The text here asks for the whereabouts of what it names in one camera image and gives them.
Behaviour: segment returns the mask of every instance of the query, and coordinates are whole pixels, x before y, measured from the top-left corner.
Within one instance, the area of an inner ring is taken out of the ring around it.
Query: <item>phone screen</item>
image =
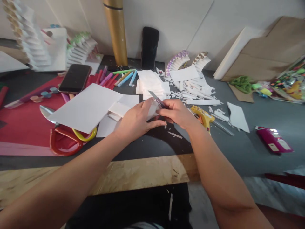
[[[72,64],[67,71],[60,87],[60,92],[81,92],[87,82],[91,67],[88,65]]]

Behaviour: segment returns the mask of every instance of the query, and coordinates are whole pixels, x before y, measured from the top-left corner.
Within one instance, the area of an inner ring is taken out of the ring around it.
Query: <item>glue gun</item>
[[[204,128],[209,132],[209,134],[211,135],[210,132],[210,122],[213,122],[215,125],[219,126],[220,128],[222,128],[224,131],[226,131],[229,135],[234,136],[235,134],[233,134],[230,130],[228,130],[227,128],[225,128],[223,125],[221,125],[219,122],[215,121],[215,117],[209,115],[208,112],[202,110],[200,107],[197,106],[192,106],[191,107],[191,111],[194,112],[196,115],[199,116],[199,121],[201,122],[201,124],[204,126]]]

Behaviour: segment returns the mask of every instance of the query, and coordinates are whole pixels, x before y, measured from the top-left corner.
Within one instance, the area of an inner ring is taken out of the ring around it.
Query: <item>red scissors handle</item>
[[[77,147],[73,151],[69,152],[63,152],[60,151],[59,149],[56,148],[56,133],[60,133],[62,135],[67,136],[68,138],[71,138],[77,143]],[[51,129],[51,137],[50,137],[50,147],[53,153],[59,155],[59,156],[72,156],[76,154],[82,147],[83,147],[83,142],[77,138],[76,135],[69,133],[68,131],[65,131],[59,127],[55,129]]]

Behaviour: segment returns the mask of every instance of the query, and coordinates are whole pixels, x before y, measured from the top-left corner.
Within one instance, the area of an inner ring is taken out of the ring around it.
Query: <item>gold cylinder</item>
[[[128,65],[123,0],[104,0],[104,10],[110,30],[115,62],[117,65]]]

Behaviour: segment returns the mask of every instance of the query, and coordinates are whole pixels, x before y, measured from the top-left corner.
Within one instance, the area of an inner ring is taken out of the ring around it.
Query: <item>black case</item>
[[[143,70],[153,70],[155,68],[159,37],[159,30],[151,27],[143,28],[141,53]]]

